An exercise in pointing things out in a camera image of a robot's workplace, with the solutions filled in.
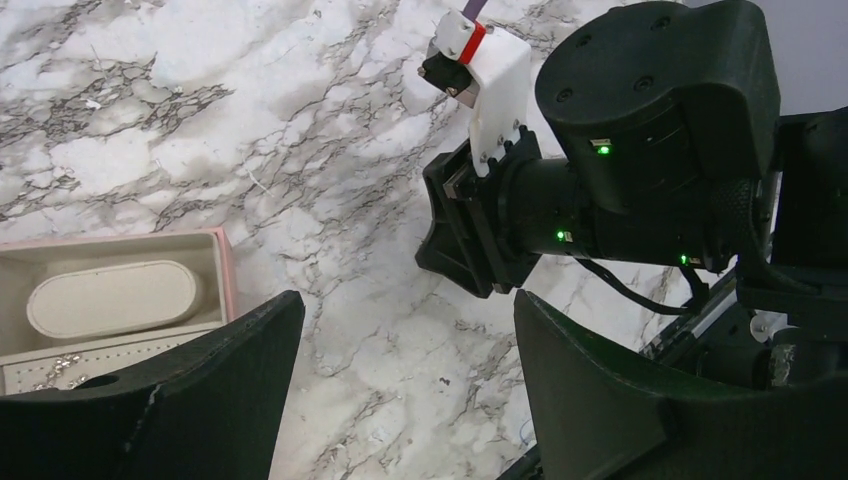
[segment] white oval object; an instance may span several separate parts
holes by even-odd
[[[51,338],[101,337],[184,320],[202,293],[200,278],[182,264],[131,263],[45,280],[29,297],[27,317]]]

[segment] purple cable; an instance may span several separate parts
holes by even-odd
[[[480,10],[483,10],[487,1],[488,0],[468,0],[468,3],[465,4],[465,8],[462,9],[462,16],[472,22],[476,21],[477,16],[480,15]]]

